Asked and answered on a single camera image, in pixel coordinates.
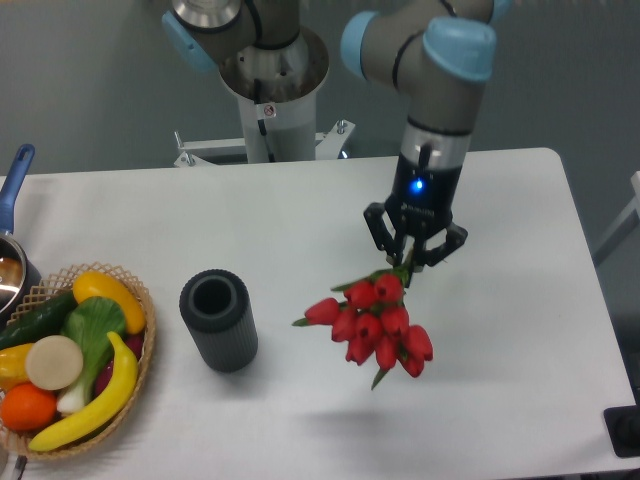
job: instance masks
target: pot handle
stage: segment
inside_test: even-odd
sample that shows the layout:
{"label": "pot handle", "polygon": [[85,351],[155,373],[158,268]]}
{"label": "pot handle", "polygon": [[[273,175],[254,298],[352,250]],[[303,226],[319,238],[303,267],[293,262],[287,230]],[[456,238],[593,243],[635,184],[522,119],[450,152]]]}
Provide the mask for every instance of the pot handle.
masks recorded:
{"label": "pot handle", "polygon": [[16,158],[11,164],[0,190],[0,232],[13,233],[13,210],[16,198],[35,154],[36,149],[33,145],[24,144],[18,149]]}

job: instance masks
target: red tulip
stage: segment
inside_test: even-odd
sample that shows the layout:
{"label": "red tulip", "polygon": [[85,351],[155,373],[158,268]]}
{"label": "red tulip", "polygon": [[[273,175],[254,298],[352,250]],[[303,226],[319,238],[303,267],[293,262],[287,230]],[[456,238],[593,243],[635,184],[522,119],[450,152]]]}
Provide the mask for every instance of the red tulip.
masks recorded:
{"label": "red tulip", "polygon": [[340,312],[331,329],[331,340],[334,342],[349,341],[356,336],[356,318],[358,312],[347,308]]}
{"label": "red tulip", "polygon": [[396,366],[398,344],[391,337],[385,335],[376,345],[376,360],[382,370],[391,370]]}
{"label": "red tulip", "polygon": [[349,306],[353,308],[371,308],[378,301],[373,284],[362,280],[344,292]]}
{"label": "red tulip", "polygon": [[402,336],[402,345],[410,357],[433,360],[433,346],[427,331],[420,325],[411,325]]}
{"label": "red tulip", "polygon": [[404,307],[388,307],[380,315],[384,331],[398,339],[409,330],[409,312]]}
{"label": "red tulip", "polygon": [[406,360],[403,360],[402,357],[399,360],[407,373],[413,378],[419,377],[424,370],[424,360],[422,358],[409,355]]}
{"label": "red tulip", "polygon": [[356,322],[356,335],[373,348],[382,339],[384,329],[380,320],[370,313],[363,313]]}
{"label": "red tulip", "polygon": [[380,302],[396,303],[404,296],[404,288],[398,277],[392,273],[385,273],[374,284],[376,295]]}
{"label": "red tulip", "polygon": [[362,365],[373,353],[374,347],[365,342],[362,338],[355,336],[349,342],[347,349],[347,362],[356,362],[358,366]]}
{"label": "red tulip", "polygon": [[325,298],[304,312],[309,325],[333,325],[340,313],[340,305],[335,298]]}

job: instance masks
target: yellow bell pepper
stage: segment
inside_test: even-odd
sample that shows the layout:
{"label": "yellow bell pepper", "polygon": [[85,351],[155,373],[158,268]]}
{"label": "yellow bell pepper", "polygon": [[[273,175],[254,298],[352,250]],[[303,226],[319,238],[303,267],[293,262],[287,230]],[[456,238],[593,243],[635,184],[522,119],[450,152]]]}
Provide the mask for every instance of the yellow bell pepper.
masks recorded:
{"label": "yellow bell pepper", "polygon": [[94,270],[81,273],[73,282],[73,296],[78,303],[90,297],[109,298],[120,305],[129,335],[135,335],[144,330],[146,320],[140,303],[127,290],[127,287],[106,273]]}
{"label": "yellow bell pepper", "polygon": [[24,363],[32,346],[33,343],[25,343],[0,350],[0,388],[5,392],[29,381]]}
{"label": "yellow bell pepper", "polygon": [[29,443],[34,452],[48,452],[78,440],[111,420],[131,398],[138,379],[138,360],[115,332],[107,333],[115,352],[107,388],[79,412],[45,428]]}

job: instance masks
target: tulip bouquet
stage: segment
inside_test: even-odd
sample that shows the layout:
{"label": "tulip bouquet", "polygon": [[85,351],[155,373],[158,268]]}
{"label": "tulip bouquet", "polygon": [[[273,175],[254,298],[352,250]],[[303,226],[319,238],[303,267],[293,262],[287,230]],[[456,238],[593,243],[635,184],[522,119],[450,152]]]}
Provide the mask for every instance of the tulip bouquet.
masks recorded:
{"label": "tulip bouquet", "polygon": [[433,359],[433,347],[423,327],[409,324],[404,306],[408,279],[409,271],[403,265],[334,287],[331,291],[343,292],[346,301],[325,298],[293,325],[331,326],[331,339],[348,342],[346,360],[358,366],[375,353],[380,369],[372,390],[396,362],[416,378],[424,370],[424,362]]}

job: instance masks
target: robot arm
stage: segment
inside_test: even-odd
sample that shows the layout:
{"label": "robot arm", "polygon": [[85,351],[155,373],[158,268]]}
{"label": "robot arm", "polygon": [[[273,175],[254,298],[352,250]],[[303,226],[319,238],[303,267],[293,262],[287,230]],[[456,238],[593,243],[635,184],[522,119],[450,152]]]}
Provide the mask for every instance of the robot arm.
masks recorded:
{"label": "robot arm", "polygon": [[174,47],[196,70],[217,64],[238,100],[249,163],[314,159],[316,92],[329,55],[300,26],[299,0],[172,0],[172,7],[162,22]]}
{"label": "robot arm", "polygon": [[299,0],[172,0],[173,17],[220,64],[253,45],[279,49],[300,33]]}
{"label": "robot arm", "polygon": [[[413,237],[410,274],[436,265],[467,238],[453,223],[451,204],[492,71],[496,36],[487,23],[509,4],[417,0],[386,17],[362,12],[343,34],[342,58],[353,73],[410,97],[391,195],[364,212],[377,248],[394,266],[405,261]],[[427,240],[442,230],[445,242],[427,250]]]}

